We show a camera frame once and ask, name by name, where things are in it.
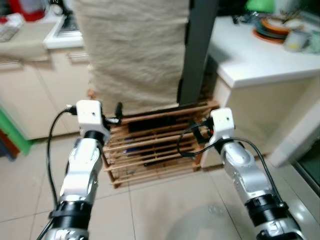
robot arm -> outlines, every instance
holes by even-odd
[[[68,170],[57,207],[51,213],[53,223],[46,240],[89,239],[88,226],[102,168],[103,146],[110,138],[109,125],[121,122],[121,108],[122,105],[117,107],[116,118],[105,118],[99,101],[77,102],[73,114],[77,115],[83,138],[78,139],[69,155]]]
[[[277,197],[276,187],[272,188],[272,178],[267,178],[256,165],[251,152],[232,137],[235,125],[231,109],[213,110],[210,116],[214,135],[209,143],[220,154],[224,169],[248,210],[256,239],[306,240],[286,203]]]

cup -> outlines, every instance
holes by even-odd
[[[302,51],[311,34],[301,30],[292,30],[284,41],[284,48],[291,52]]]
[[[320,31],[312,31],[307,52],[320,54]]]

cabinet door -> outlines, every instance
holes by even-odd
[[[232,109],[234,135],[249,139],[263,154],[272,153],[315,101],[299,104],[313,83],[311,77],[233,89],[227,106]]]
[[[67,104],[74,105],[79,100],[88,99],[89,61],[85,50],[57,49],[52,50],[50,55],[51,61],[38,62],[36,67],[56,108],[60,110]],[[76,116],[66,115],[62,119],[69,133],[79,130]]]
[[[57,114],[32,63],[0,62],[0,105],[27,139],[48,136]],[[55,134],[66,131],[57,124]]]

white cabinet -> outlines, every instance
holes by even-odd
[[[320,99],[319,86],[316,75],[240,88],[231,88],[218,77],[213,99],[220,107],[232,109],[235,136],[252,141],[261,153],[271,154]],[[201,160],[202,167],[217,164],[221,160],[215,153]]]
[[[56,109],[59,111],[67,104],[88,99],[89,60],[85,50],[82,47],[56,49],[50,51],[50,57],[50,61],[35,65]],[[76,116],[66,115],[62,119],[67,128],[65,133],[79,130]]]
[[[0,105],[27,139],[48,136],[57,114],[32,63],[0,62]],[[56,134],[66,132],[57,124]]]

cable connector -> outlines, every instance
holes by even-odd
[[[210,129],[210,131],[212,130],[212,132],[213,132],[213,130],[214,130],[214,119],[213,119],[211,116],[209,116],[209,117],[203,122],[203,124],[204,124],[208,129]]]
[[[70,104],[68,104],[68,105],[66,106],[66,111],[67,111],[68,113],[70,113],[71,115],[73,115],[73,116],[76,116],[76,115],[77,115],[77,107],[76,107],[76,105],[70,105]]]

